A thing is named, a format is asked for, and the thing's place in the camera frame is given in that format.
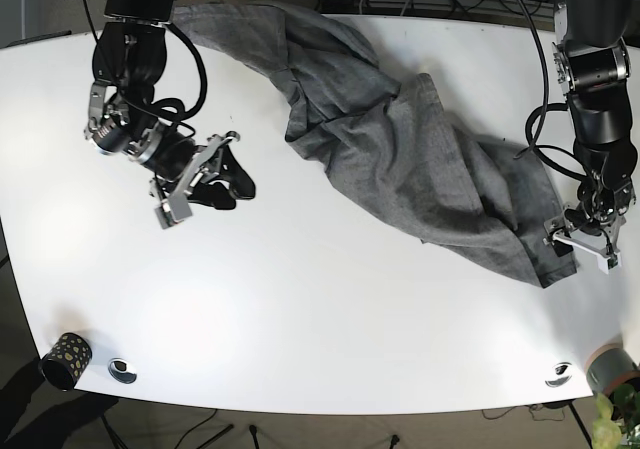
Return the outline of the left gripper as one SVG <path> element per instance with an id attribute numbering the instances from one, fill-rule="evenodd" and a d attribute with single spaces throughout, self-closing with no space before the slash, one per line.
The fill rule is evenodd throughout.
<path id="1" fill-rule="evenodd" d="M 571 254 L 574 249 L 595 258 L 599 253 L 616 252 L 620 255 L 617 242 L 624 224 L 624 216 L 611 217 L 602 222 L 589 219 L 581 210 L 565 208 L 560 216 L 544 222 L 546 235 L 543 243 L 551 247 L 558 257 Z"/>

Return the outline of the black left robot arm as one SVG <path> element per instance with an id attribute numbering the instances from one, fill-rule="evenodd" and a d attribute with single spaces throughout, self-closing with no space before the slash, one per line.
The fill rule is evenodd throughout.
<path id="1" fill-rule="evenodd" d="M 578 203 L 567 207 L 560 228 L 548 232 L 557 252 L 578 248 L 597 258 L 601 271 L 619 264 L 617 239 L 635 202 L 632 174 L 631 76 L 624 32 L 633 0 L 559 0 L 554 11 L 554 62 L 571 117 L 573 155 L 584 175 Z"/>

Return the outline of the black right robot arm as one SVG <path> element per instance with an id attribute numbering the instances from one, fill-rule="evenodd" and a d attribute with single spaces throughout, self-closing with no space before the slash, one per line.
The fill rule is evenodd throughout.
<path id="1" fill-rule="evenodd" d="M 94 82 L 85 136 L 101 153 L 123 153 L 149 170 L 163 210 L 177 198 L 232 210 L 238 201 L 254 199 L 256 186 L 231 151 L 237 133 L 214 135 L 205 145 L 194 140 L 188 121 L 204 106 L 208 78 L 196 46 L 171 21 L 175 1 L 107 0 L 108 21 L 92 34 Z M 200 87 L 192 106 L 155 96 L 167 63 L 166 34 L 181 41 L 196 64 Z"/>

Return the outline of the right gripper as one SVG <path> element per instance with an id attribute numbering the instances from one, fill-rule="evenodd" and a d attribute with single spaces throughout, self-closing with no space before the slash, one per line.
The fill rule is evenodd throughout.
<path id="1" fill-rule="evenodd" d="M 158 202 L 184 198 L 216 210 L 234 210 L 237 200 L 252 200 L 256 186 L 231 151 L 240 140 L 234 131 L 214 135 L 205 145 L 179 136 L 156 151 L 148 168 L 154 172 L 150 193 Z"/>

